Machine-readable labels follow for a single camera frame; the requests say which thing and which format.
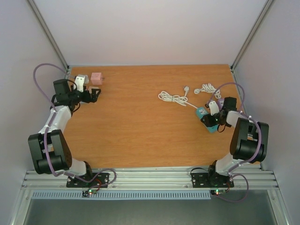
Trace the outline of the teal power strip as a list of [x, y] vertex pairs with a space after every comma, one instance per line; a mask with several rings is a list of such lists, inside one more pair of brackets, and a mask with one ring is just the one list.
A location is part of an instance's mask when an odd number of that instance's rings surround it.
[[199, 120], [201, 121], [201, 123], [204, 125], [204, 127], [210, 132], [210, 133], [215, 133], [217, 132], [217, 125], [214, 125], [212, 127], [207, 127], [204, 124], [204, 116], [205, 115], [209, 115], [209, 113], [206, 111], [206, 109], [204, 107], [199, 107], [196, 109], [196, 115], [199, 118]]

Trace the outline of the large pink cube plug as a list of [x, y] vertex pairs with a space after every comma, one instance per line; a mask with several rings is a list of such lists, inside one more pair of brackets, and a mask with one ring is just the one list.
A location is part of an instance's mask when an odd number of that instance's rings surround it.
[[91, 73], [91, 82], [93, 85], [102, 85], [103, 84], [103, 75], [101, 72]]

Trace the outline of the purple power strip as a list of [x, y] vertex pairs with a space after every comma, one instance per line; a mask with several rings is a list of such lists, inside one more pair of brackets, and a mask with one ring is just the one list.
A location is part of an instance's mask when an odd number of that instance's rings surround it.
[[224, 105], [224, 99], [223, 98], [219, 98], [217, 100], [217, 104], [218, 104], [219, 109], [222, 109], [222, 107]]

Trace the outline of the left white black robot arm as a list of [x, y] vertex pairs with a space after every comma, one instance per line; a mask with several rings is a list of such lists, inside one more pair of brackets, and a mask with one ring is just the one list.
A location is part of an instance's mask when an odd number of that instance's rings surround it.
[[71, 85], [69, 82], [68, 79], [54, 81], [55, 94], [50, 100], [50, 116], [38, 133], [29, 136], [28, 144], [38, 174], [78, 176], [78, 182], [88, 187], [94, 182], [90, 165], [72, 157], [63, 132], [80, 103], [97, 102], [101, 89], [88, 89], [83, 82], [72, 82]]

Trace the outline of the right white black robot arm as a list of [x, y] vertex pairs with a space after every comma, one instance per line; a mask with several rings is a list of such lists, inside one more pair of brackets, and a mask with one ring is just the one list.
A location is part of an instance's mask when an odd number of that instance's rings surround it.
[[199, 107], [196, 115], [210, 133], [219, 130], [220, 126], [233, 127], [234, 133], [229, 153], [222, 159], [214, 161], [207, 172], [192, 176], [194, 187], [200, 188], [232, 188], [232, 172], [244, 164], [262, 162], [267, 154], [269, 125], [254, 122], [243, 115], [236, 107], [234, 97], [226, 97], [221, 104], [209, 102]]

